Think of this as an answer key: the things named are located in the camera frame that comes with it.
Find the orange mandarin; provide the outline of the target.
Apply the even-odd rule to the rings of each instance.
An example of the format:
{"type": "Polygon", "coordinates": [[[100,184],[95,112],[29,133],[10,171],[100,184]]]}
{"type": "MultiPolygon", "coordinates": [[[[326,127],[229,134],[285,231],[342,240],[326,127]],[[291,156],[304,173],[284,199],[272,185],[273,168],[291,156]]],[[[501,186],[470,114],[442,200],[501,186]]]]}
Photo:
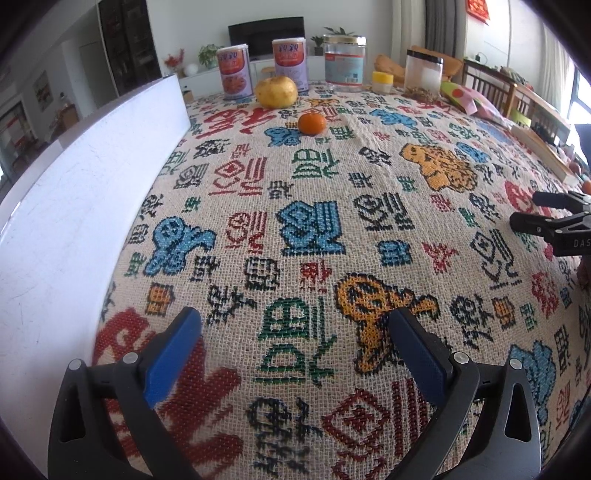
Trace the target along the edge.
{"type": "Polygon", "coordinates": [[[327,119],[320,113],[304,113],[297,120],[297,128],[301,134],[315,136],[327,128],[327,119]]]}

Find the fruit bowl with oranges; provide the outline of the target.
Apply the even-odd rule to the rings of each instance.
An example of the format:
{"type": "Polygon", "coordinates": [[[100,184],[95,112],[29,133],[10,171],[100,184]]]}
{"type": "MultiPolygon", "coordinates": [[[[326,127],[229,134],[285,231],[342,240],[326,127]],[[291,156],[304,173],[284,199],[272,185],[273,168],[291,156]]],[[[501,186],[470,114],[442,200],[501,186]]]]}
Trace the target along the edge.
{"type": "Polygon", "coordinates": [[[591,195],[591,180],[586,174],[583,173],[581,165],[576,161],[571,161],[568,164],[568,168],[580,180],[580,188],[582,192],[587,195],[591,195]]]}

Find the white sheer curtain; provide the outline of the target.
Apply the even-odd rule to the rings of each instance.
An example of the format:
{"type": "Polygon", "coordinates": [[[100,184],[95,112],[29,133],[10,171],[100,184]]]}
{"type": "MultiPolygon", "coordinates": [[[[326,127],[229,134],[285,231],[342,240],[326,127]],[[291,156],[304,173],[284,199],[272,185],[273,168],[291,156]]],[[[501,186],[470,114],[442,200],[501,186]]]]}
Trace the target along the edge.
{"type": "Polygon", "coordinates": [[[540,95],[558,110],[570,99],[575,65],[556,35],[543,25],[540,95]]]}

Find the pile of dried nuts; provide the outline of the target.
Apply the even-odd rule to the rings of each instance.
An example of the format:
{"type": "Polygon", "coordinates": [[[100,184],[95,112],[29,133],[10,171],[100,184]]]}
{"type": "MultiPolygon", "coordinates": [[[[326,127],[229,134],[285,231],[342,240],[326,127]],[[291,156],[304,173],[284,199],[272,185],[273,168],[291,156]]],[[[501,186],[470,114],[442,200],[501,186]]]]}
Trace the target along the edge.
{"type": "Polygon", "coordinates": [[[422,87],[409,87],[404,90],[403,96],[427,104],[434,104],[440,100],[440,94],[422,87]]]}

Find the orange lounge chair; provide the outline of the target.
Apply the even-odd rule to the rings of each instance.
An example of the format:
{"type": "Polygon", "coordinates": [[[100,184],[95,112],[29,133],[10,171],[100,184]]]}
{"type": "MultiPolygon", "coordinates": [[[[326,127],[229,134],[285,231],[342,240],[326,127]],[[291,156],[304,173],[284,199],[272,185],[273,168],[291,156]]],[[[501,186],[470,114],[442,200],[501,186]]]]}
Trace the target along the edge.
{"type": "Polygon", "coordinates": [[[384,54],[379,54],[374,62],[376,71],[393,76],[394,86],[403,86],[408,72],[415,76],[422,70],[437,68],[441,69],[443,81],[451,81],[460,73],[463,66],[464,62],[460,59],[416,45],[407,50],[405,67],[384,54]]]}

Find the white cardboard box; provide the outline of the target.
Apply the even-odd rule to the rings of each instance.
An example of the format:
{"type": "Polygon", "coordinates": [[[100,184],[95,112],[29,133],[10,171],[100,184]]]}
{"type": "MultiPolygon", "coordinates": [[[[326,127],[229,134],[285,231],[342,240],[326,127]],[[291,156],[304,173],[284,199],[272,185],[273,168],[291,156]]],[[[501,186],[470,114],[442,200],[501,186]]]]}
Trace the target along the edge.
{"type": "Polygon", "coordinates": [[[108,103],[53,142],[1,204],[1,420],[47,470],[64,371],[89,360],[127,234],[190,126],[169,76],[108,103]]]}

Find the clear jar black lid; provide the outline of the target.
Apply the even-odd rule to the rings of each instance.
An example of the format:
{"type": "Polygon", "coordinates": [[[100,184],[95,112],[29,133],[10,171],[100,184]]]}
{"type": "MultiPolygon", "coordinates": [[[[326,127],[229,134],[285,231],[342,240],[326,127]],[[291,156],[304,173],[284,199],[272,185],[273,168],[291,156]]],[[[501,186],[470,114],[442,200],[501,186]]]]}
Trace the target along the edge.
{"type": "Polygon", "coordinates": [[[404,88],[422,87],[440,92],[444,59],[417,50],[407,50],[404,88]]]}

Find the patterned woven tablecloth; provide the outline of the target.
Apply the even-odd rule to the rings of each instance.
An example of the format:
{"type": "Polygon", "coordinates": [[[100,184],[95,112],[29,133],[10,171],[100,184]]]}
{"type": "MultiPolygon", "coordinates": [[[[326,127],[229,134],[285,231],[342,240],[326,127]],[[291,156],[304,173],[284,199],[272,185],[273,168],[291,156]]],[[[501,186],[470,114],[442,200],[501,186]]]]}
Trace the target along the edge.
{"type": "Polygon", "coordinates": [[[396,307],[475,361],[520,361],[552,457],[590,383],[590,296],[576,259],[510,227],[536,191],[565,191],[533,152],[443,102],[322,84],[285,109],[213,95],[187,113],[93,360],[200,313],[157,413],[202,477],[386,477],[433,414],[392,348],[396,307]],[[301,134],[304,113],[325,131],[301,134]]]}

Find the grey curtain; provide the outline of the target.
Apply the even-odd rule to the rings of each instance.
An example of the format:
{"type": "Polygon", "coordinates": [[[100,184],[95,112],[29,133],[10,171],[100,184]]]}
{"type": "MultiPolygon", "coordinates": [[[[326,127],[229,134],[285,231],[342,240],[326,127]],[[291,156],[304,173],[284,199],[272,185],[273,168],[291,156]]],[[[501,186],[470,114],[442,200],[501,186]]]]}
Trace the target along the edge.
{"type": "Polygon", "coordinates": [[[463,59],[466,51],[467,14],[461,0],[425,1],[425,47],[463,59]]]}

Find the small yellow lid jar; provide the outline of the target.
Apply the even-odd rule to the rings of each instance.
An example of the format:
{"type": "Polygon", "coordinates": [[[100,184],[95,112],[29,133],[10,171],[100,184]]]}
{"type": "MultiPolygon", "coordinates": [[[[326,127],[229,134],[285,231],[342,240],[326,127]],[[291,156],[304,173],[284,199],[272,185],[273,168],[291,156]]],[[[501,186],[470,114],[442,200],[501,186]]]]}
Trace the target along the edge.
{"type": "Polygon", "coordinates": [[[380,95],[391,93],[394,84],[394,76],[387,72],[374,71],[372,73],[372,90],[380,95]]]}

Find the glass jar gold lid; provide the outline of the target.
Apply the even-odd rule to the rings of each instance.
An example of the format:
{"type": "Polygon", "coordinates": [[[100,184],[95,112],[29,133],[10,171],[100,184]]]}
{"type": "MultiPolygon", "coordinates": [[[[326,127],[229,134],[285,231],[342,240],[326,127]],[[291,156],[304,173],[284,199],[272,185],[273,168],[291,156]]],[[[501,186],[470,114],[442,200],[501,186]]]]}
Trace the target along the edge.
{"type": "Polygon", "coordinates": [[[325,83],[332,91],[363,87],[367,38],[359,35],[324,36],[325,83]]]}

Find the brown cardboard box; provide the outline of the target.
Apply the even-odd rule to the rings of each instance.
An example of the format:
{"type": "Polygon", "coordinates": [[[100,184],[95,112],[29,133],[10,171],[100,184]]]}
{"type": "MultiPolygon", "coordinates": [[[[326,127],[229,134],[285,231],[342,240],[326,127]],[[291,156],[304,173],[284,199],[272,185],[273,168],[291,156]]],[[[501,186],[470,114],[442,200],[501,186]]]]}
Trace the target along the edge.
{"type": "Polygon", "coordinates": [[[193,94],[190,90],[183,91],[182,94],[183,94],[183,100],[184,100],[185,104],[189,104],[194,100],[193,94]]]}

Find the green potted plant right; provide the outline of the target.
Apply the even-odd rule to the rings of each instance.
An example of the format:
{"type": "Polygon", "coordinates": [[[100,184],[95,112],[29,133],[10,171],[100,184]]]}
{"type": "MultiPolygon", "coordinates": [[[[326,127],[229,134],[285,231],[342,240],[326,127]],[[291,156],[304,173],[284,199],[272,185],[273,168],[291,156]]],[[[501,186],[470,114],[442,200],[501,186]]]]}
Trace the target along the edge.
{"type": "Polygon", "coordinates": [[[327,33],[329,35],[335,35],[335,36],[353,36],[353,35],[355,35],[355,33],[353,31],[346,31],[346,29],[342,28],[342,27],[332,28],[332,27],[325,26],[325,31],[327,31],[327,33]]]}

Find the green potted plant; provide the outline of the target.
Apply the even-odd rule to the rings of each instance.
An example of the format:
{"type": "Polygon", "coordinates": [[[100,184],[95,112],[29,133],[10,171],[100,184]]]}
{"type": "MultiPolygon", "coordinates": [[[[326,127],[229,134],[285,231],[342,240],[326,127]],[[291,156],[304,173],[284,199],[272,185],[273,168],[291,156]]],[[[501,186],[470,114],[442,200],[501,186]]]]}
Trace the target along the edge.
{"type": "Polygon", "coordinates": [[[219,49],[221,49],[221,47],[215,44],[202,46],[197,56],[199,65],[204,67],[205,70],[215,68],[217,66],[217,51],[219,49]]]}
{"type": "Polygon", "coordinates": [[[346,31],[346,29],[342,28],[342,27],[332,28],[332,27],[325,26],[325,31],[327,31],[327,33],[329,35],[335,35],[335,36],[353,36],[353,35],[355,35],[355,33],[353,31],[346,31]]]}

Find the small dark potted plant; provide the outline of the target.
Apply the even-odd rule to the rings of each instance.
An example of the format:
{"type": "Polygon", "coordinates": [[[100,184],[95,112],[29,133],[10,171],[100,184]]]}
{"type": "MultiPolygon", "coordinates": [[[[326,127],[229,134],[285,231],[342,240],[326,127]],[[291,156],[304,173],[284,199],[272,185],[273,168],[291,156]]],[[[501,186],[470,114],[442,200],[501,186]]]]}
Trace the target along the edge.
{"type": "Polygon", "coordinates": [[[314,42],[314,55],[324,55],[324,37],[320,35],[311,36],[311,41],[314,42]]]}

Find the pink can right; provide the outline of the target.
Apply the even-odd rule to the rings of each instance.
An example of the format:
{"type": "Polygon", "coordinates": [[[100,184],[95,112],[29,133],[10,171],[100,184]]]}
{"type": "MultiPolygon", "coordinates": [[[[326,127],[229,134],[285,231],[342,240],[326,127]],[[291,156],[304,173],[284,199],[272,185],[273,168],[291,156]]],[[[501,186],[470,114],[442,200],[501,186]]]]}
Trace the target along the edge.
{"type": "Polygon", "coordinates": [[[304,37],[274,39],[271,46],[276,75],[293,80],[298,92],[307,92],[307,44],[304,37]]]}

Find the pink can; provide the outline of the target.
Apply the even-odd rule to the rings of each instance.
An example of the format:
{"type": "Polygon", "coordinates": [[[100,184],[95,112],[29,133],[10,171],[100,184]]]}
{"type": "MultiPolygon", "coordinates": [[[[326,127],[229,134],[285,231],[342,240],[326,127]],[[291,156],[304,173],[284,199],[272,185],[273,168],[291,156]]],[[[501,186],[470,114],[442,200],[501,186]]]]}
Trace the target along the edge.
{"type": "Polygon", "coordinates": [[[217,65],[226,99],[235,100],[252,96],[249,47],[246,44],[219,49],[217,51],[217,65]]]}
{"type": "Polygon", "coordinates": [[[307,92],[307,44],[304,37],[274,39],[271,46],[276,75],[293,80],[298,92],[307,92]]]}

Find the red flower vase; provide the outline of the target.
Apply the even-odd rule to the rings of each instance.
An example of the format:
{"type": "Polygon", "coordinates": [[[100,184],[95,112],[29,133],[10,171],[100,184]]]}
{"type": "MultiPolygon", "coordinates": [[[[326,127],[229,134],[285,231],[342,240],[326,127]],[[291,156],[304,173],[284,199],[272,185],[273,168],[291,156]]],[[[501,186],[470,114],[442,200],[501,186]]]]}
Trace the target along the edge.
{"type": "Polygon", "coordinates": [[[184,49],[181,48],[177,54],[168,54],[163,64],[171,74],[183,74],[184,49]]]}

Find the wooden stool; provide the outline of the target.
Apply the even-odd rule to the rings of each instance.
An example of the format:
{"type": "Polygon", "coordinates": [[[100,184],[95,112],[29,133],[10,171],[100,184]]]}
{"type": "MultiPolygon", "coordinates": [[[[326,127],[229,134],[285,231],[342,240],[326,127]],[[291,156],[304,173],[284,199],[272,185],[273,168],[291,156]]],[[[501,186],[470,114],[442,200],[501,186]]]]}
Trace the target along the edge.
{"type": "Polygon", "coordinates": [[[260,71],[260,75],[262,75],[263,79],[272,78],[274,75],[276,75],[276,71],[273,67],[263,67],[263,69],[260,71]]]}

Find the pink can left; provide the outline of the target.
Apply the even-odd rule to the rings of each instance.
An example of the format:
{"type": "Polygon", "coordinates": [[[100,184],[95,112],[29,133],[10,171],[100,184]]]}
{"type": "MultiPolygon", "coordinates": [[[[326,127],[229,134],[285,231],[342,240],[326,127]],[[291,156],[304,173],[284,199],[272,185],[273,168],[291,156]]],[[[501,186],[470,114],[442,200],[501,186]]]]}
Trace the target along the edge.
{"type": "Polygon", "coordinates": [[[219,49],[217,51],[217,65],[226,99],[235,100],[252,96],[249,47],[246,44],[219,49]]]}

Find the green potted plant left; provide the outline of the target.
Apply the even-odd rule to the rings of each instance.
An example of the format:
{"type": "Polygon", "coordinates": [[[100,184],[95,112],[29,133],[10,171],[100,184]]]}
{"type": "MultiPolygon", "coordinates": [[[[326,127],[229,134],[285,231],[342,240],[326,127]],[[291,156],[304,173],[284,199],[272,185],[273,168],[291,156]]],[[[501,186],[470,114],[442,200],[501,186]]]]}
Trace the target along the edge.
{"type": "Polygon", "coordinates": [[[205,70],[215,68],[217,66],[217,51],[219,49],[221,49],[221,47],[215,44],[202,46],[197,56],[199,65],[204,67],[205,70]]]}

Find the dark glass cabinet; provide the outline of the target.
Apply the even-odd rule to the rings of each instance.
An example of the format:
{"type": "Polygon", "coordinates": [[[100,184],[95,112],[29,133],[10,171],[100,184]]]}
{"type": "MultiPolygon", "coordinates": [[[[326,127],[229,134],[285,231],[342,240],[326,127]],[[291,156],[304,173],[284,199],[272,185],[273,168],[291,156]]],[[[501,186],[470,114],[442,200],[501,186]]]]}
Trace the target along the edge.
{"type": "Polygon", "coordinates": [[[144,0],[97,2],[98,20],[115,89],[122,96],[161,77],[144,0]]]}

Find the black television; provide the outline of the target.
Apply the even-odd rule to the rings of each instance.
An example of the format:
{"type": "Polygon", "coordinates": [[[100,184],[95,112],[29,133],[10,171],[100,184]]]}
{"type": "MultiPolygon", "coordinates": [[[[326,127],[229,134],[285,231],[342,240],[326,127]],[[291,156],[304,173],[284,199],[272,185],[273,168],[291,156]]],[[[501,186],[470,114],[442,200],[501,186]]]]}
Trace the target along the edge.
{"type": "Polygon", "coordinates": [[[247,44],[249,49],[263,49],[274,39],[304,37],[304,17],[280,17],[243,22],[228,26],[232,45],[247,44]]]}

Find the red wall hanging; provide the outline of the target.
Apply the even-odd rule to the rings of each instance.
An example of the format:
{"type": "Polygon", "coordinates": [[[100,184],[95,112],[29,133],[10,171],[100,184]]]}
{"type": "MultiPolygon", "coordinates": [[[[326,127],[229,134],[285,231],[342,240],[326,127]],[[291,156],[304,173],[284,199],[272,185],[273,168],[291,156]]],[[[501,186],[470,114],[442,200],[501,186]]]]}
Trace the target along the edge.
{"type": "Polygon", "coordinates": [[[470,16],[483,23],[487,23],[490,20],[486,0],[466,0],[466,10],[470,16]]]}

